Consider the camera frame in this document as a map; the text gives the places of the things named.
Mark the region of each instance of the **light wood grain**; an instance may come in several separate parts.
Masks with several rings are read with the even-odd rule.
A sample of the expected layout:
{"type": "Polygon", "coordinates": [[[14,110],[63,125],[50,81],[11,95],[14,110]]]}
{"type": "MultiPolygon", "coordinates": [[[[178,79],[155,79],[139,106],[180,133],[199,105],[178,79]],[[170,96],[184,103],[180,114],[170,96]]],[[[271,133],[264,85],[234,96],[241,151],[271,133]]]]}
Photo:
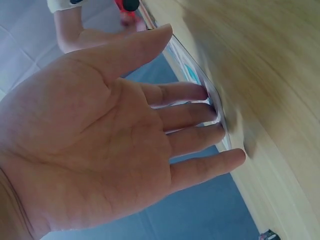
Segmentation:
{"type": "Polygon", "coordinates": [[[232,177],[258,229],[319,240],[320,2],[142,2],[219,91],[231,144],[248,154],[232,177]]]}

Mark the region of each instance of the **dark object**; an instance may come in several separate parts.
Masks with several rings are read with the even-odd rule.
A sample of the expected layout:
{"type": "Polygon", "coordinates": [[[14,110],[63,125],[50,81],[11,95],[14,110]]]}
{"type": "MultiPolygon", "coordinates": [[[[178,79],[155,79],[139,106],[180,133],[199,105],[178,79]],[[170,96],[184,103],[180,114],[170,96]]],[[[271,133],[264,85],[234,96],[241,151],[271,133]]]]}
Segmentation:
{"type": "Polygon", "coordinates": [[[80,2],[82,2],[83,0],[70,0],[71,4],[78,4],[80,2]]]}
{"type": "Polygon", "coordinates": [[[140,5],[139,0],[122,0],[123,8],[128,12],[134,12],[140,5]]]}
{"type": "Polygon", "coordinates": [[[258,240],[281,240],[281,238],[270,229],[259,236],[258,240]]]}

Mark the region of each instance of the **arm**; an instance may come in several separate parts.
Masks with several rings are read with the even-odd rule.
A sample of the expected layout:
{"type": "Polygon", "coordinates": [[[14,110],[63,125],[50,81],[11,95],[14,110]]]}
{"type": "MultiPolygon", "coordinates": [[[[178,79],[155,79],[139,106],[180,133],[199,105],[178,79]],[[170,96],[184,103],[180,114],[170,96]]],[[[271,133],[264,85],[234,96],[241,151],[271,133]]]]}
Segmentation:
{"type": "Polygon", "coordinates": [[[82,24],[81,11],[82,7],[79,6],[54,13],[57,41],[64,53],[104,45],[136,31],[135,25],[119,33],[85,29],[82,24]]]}
{"type": "Polygon", "coordinates": [[[29,221],[6,175],[0,168],[0,235],[6,240],[33,240],[29,221]]]}

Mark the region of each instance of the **red toy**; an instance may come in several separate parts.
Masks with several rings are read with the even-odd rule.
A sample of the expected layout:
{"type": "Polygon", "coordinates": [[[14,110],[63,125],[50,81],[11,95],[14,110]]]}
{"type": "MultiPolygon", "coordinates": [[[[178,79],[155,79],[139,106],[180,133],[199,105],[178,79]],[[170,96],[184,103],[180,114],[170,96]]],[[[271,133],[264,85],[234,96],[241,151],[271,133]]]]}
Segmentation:
{"type": "Polygon", "coordinates": [[[139,0],[114,0],[118,6],[120,12],[125,16],[122,20],[124,26],[128,26],[130,22],[136,22],[139,20],[135,14],[135,10],[138,9],[139,0]]]}

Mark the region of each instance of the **child's arm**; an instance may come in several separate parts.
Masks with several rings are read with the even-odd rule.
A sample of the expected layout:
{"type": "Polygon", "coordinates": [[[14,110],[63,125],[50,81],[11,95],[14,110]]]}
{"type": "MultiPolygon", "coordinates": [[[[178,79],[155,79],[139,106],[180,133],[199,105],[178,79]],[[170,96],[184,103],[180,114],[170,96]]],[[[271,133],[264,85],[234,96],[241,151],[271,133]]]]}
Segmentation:
{"type": "Polygon", "coordinates": [[[91,48],[110,41],[123,38],[136,32],[136,24],[119,33],[106,33],[95,29],[84,29],[82,24],[82,7],[58,10],[54,13],[57,41],[64,53],[91,48]]]}

